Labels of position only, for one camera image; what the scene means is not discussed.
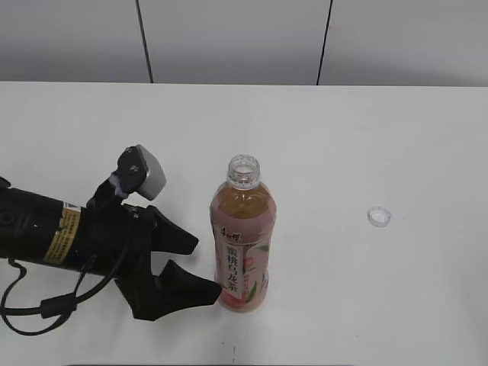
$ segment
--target pink label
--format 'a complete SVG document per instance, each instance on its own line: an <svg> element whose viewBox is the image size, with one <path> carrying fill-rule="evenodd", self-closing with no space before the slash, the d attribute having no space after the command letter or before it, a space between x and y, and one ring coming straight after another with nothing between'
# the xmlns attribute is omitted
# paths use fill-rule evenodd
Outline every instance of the pink label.
<svg viewBox="0 0 488 366"><path fill-rule="evenodd" d="M217 281L236 299L251 302L268 286L270 238L252 244L241 242L241 233L215 227Z"/></svg>

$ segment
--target bottle opening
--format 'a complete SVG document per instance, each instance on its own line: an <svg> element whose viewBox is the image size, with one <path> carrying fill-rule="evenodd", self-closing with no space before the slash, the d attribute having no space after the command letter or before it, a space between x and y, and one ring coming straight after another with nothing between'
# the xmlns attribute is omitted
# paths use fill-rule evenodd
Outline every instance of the bottle opening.
<svg viewBox="0 0 488 366"><path fill-rule="evenodd" d="M259 162L254 156L234 156L229 163L227 182L236 189L256 188L261 181Z"/></svg>

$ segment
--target table surface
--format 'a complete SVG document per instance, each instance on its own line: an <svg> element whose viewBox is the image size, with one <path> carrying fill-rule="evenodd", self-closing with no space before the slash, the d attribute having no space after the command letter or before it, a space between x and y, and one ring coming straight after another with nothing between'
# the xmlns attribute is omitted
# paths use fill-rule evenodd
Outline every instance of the table surface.
<svg viewBox="0 0 488 366"><path fill-rule="evenodd" d="M197 275L214 274L208 207L232 156L259 159L278 205L256 311L136 321L110 284L50 334L1 324L2 364L487 365L486 100L488 88L0 83L1 175L83 205L142 143L169 181L154 204L201 240L172 256ZM368 222L373 206L391 212L387 227ZM28 269L9 306L77 278ZM2 260L0 290L17 275Z"/></svg>

